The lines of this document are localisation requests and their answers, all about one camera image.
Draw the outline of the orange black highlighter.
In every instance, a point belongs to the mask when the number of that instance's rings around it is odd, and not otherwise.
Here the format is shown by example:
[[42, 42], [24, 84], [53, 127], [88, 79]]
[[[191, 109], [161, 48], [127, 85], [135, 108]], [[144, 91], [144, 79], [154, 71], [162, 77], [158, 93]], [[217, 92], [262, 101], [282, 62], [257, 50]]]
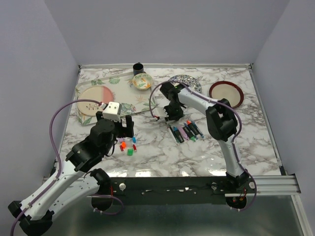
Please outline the orange black highlighter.
[[194, 134], [194, 136], [197, 136], [199, 134], [196, 127], [194, 126], [194, 124], [191, 121], [187, 120], [187, 126], [191, 130], [191, 132]]

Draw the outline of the green highlighter cap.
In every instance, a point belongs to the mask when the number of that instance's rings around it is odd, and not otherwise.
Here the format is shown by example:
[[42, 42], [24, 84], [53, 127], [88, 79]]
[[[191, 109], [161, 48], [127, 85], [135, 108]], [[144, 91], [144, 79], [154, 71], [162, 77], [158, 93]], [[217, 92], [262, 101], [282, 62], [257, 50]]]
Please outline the green highlighter cap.
[[128, 156], [132, 156], [132, 155], [133, 155], [133, 149], [129, 148], [129, 149], [127, 150], [127, 155], [128, 155]]

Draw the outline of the green black highlighter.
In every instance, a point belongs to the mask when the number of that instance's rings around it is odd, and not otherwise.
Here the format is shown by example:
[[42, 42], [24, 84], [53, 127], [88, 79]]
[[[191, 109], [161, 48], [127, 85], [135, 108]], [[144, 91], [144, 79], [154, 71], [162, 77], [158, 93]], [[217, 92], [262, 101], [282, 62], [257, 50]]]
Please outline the green black highlighter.
[[193, 140], [194, 142], [196, 141], [196, 138], [195, 138], [194, 134], [192, 133], [192, 131], [190, 130], [189, 127], [184, 126], [184, 127], [183, 127], [183, 130], [184, 130], [184, 132], [187, 134], [187, 136], [188, 136], [188, 138], [189, 138], [190, 140]]

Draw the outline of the purple translucent highlighter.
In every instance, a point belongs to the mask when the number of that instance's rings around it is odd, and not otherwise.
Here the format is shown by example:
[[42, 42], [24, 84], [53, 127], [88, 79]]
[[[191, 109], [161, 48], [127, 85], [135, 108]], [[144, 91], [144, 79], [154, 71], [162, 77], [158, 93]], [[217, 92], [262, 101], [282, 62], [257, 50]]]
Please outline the purple translucent highlighter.
[[185, 140], [189, 140], [189, 137], [188, 137], [187, 133], [184, 131], [184, 129], [181, 126], [178, 126], [177, 128], [178, 128], [179, 132], [181, 133], [182, 137]]

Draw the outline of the blue black highlighter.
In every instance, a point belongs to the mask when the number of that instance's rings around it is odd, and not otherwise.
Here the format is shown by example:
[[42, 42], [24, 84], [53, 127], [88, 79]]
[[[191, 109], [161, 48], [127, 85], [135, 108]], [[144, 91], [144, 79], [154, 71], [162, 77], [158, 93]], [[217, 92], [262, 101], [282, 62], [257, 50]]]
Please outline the blue black highlighter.
[[179, 141], [179, 143], [183, 143], [184, 142], [184, 138], [181, 135], [179, 129], [177, 127], [173, 126], [173, 131], [174, 131], [174, 134], [175, 134], [177, 140]]

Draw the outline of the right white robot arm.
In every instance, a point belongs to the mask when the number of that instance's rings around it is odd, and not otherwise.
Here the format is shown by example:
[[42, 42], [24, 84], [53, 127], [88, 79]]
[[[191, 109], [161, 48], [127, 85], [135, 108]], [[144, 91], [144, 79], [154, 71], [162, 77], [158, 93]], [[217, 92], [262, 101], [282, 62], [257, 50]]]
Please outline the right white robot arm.
[[240, 134], [242, 122], [226, 99], [210, 99], [191, 90], [185, 84], [161, 84], [160, 92], [169, 100], [163, 108], [166, 121], [178, 121], [184, 116], [182, 108], [192, 107], [206, 117], [208, 132], [218, 141], [226, 164], [226, 186], [233, 193], [243, 189], [250, 174], [240, 162], [240, 152], [235, 139]]

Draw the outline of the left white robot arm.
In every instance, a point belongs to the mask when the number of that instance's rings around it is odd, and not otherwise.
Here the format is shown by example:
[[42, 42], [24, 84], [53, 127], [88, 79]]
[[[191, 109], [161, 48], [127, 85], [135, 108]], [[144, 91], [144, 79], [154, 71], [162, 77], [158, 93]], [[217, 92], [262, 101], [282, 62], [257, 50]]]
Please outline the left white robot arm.
[[134, 122], [126, 116], [126, 126], [118, 114], [97, 112], [97, 123], [90, 134], [75, 144], [64, 161], [59, 160], [57, 170], [33, 194], [22, 201], [13, 201], [8, 209], [28, 236], [41, 236], [52, 226], [53, 220], [89, 195], [112, 196], [109, 175], [95, 166], [113, 154], [118, 138], [134, 135]]

